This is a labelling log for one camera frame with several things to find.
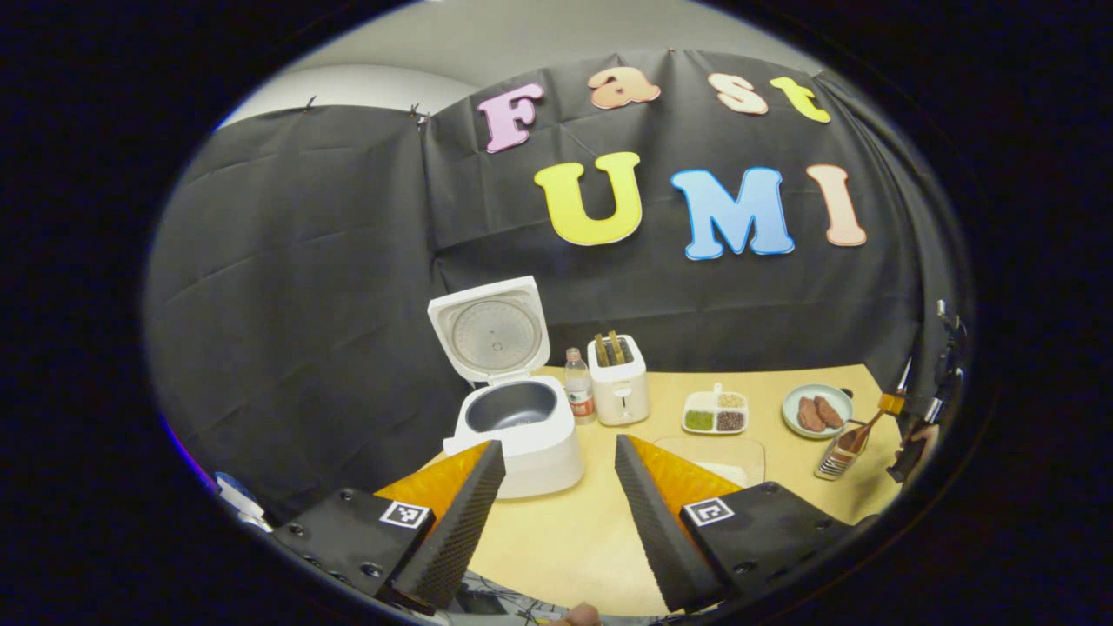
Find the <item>pale green round plate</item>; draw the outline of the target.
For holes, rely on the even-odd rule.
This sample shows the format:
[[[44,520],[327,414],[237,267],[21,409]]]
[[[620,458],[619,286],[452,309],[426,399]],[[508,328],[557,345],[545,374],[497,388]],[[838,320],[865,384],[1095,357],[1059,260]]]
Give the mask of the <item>pale green round plate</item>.
[[[843,429],[827,429],[820,433],[808,432],[802,430],[796,423],[796,407],[800,397],[827,397],[828,401],[833,404],[839,415],[843,415],[845,420],[845,427]],[[846,429],[850,419],[854,415],[854,405],[851,405],[851,399],[844,397],[843,392],[838,388],[820,384],[820,383],[808,383],[802,387],[794,388],[787,397],[784,398],[784,423],[787,424],[790,430],[798,433],[798,436],[808,437],[812,440],[830,439],[834,436],[839,436]]]

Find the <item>brown wooden spoon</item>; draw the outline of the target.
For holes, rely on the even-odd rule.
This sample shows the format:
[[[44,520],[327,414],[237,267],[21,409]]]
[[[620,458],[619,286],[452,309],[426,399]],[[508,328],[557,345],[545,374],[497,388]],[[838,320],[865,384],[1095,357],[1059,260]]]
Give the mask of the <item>brown wooden spoon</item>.
[[[867,443],[868,440],[868,436],[870,436],[874,426],[877,423],[880,417],[886,415],[886,413],[887,413],[886,410],[878,410],[878,412],[873,417],[873,419],[870,419],[866,424],[859,428],[855,428],[854,430],[847,430],[846,432],[843,433],[843,436],[839,436],[837,443],[839,450],[841,450],[843,453],[850,456],[859,454],[863,448],[865,448],[865,444]]]

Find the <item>white toaster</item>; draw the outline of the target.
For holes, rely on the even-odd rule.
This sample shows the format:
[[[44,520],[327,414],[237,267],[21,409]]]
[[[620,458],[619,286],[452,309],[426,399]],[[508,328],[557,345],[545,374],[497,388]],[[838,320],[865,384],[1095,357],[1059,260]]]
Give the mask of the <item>white toaster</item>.
[[[608,334],[602,334],[605,342]],[[595,338],[589,341],[587,348],[597,419],[604,426],[640,423],[650,415],[647,363],[633,338],[617,336],[623,345],[626,364],[597,365]]]

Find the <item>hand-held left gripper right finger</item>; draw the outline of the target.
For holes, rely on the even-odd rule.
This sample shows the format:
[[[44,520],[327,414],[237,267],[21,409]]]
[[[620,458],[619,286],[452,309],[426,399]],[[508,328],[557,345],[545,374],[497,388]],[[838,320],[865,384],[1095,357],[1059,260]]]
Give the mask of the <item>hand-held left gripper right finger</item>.
[[[640,437],[617,436],[615,475],[672,612],[764,601],[851,536],[782,485],[740,487]]]

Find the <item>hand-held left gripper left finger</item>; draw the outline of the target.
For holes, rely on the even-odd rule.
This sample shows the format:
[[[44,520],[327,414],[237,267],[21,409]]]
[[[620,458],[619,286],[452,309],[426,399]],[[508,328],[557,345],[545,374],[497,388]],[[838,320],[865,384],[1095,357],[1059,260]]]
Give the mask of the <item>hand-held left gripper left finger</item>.
[[[483,441],[375,492],[341,488],[270,540],[347,590],[414,613],[447,609],[506,475]]]

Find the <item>black backdrop cloth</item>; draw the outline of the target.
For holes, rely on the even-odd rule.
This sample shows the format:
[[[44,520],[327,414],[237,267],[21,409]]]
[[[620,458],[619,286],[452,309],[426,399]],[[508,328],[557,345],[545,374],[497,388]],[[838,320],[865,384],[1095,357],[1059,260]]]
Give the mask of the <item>black backdrop cloth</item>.
[[[162,415],[283,524],[437,452],[467,383],[429,301],[531,275],[552,348],[630,334],[664,372],[861,364],[935,391],[969,254],[929,163],[850,84],[623,51],[413,123],[363,106],[226,124],[152,245]]]

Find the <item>white divided bean dish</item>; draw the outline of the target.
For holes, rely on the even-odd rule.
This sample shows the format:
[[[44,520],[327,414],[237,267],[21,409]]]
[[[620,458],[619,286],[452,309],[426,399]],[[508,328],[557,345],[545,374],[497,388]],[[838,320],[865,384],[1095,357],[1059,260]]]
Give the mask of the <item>white divided bean dish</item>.
[[[692,392],[684,397],[680,424],[684,432],[697,436],[739,436],[749,424],[748,397],[723,390],[720,383],[712,390]]]

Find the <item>clear plastic water bottle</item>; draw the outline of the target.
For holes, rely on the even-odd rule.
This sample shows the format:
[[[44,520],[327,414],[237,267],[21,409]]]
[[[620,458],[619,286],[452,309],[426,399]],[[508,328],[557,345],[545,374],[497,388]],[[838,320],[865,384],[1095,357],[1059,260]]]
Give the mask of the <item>clear plastic water bottle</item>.
[[[563,385],[577,426],[595,421],[595,397],[587,361],[577,346],[565,351]]]

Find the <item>metal chopstick holder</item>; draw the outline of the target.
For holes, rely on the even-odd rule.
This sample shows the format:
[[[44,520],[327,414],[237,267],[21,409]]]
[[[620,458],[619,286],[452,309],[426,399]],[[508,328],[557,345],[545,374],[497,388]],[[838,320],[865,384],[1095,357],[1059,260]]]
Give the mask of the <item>metal chopstick holder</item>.
[[[850,423],[843,433],[835,436],[815,468],[814,476],[830,481],[843,478],[867,446],[870,436],[860,436],[865,428],[866,423]]]

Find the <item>white paper sheet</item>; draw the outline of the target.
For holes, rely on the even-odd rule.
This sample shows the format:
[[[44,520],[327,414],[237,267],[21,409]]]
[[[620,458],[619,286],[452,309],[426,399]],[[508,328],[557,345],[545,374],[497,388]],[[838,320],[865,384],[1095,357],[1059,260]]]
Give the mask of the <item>white paper sheet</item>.
[[[263,532],[273,531],[262,503],[232,475],[215,472],[217,496],[240,524],[252,524]]]

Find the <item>white rice cooker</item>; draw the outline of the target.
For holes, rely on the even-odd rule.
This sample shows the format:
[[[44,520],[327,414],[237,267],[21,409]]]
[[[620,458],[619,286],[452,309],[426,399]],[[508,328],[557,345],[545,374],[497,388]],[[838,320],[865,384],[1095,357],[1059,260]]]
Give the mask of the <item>white rice cooker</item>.
[[[498,441],[505,466],[500,499],[579,483],[584,463],[564,387],[536,374],[551,356],[536,281],[524,276],[440,296],[429,302],[429,317],[450,364],[473,387],[443,452]]]

